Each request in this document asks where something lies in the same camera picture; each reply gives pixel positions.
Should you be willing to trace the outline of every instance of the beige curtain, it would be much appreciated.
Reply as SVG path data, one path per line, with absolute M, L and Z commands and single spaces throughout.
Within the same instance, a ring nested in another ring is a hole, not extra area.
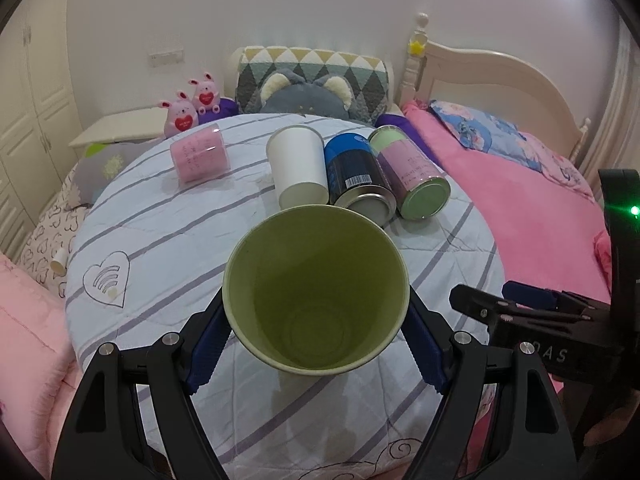
M 600 168 L 640 171 L 640 48 L 622 19 L 607 108 L 579 168 L 599 201 Z

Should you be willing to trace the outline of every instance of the red heart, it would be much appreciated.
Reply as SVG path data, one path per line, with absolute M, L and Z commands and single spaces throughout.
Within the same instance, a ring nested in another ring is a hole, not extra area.
M 200 94 L 199 99 L 202 104 L 207 106 L 211 104 L 211 102 L 213 101 L 213 97 L 213 92 L 209 92 L 208 94 Z
M 191 128 L 193 124 L 193 117 L 190 115 L 184 117 L 178 117 L 175 119 L 175 127 L 178 128 L 181 132 L 188 130 Z

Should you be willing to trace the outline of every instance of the round table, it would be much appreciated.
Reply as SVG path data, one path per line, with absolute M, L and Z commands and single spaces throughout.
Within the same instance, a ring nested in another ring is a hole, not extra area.
M 300 123 L 325 140 L 372 130 L 295 114 L 236 116 L 218 123 L 232 168 L 224 178 L 180 187 L 168 148 L 185 132 L 110 183 L 79 230 L 68 265 L 66 316 L 83 369 L 101 343 L 151 344 L 207 307 L 235 244 L 278 211 L 265 154 L 270 134 Z M 451 198 L 442 211 L 421 222 L 395 218 L 385 231 L 425 304 L 454 329 L 486 342 L 484 326 L 450 308 L 449 291 L 466 283 L 499 295 L 504 271 L 482 215 L 447 178 Z M 147 439 L 162 449 L 148 387 L 140 387 L 139 396 Z M 406 461 L 439 396 L 422 382 L 402 333 L 367 365 L 320 379 L 278 373 L 232 335 L 212 379 L 192 400 L 216 454 L 236 478 L 309 480 L 328 472 L 365 478 Z

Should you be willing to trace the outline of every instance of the white wall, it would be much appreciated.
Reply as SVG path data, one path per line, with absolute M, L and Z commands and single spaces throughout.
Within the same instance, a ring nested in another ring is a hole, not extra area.
M 418 11 L 430 15 L 433 41 L 529 61 L 558 86 L 577 122 L 590 116 L 597 124 L 617 49 L 608 0 L 68 0 L 82 124 L 171 97 L 204 69 L 222 82 L 226 57 L 246 44 L 390 56 L 399 73 Z M 185 63 L 148 67 L 148 52 L 175 47 Z

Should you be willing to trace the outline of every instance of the green can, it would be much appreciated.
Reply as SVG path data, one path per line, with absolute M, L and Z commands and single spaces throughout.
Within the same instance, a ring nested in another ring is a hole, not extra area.
M 446 205 L 449 182 L 400 128 L 381 126 L 370 134 L 369 143 L 391 184 L 402 218 L 428 218 Z

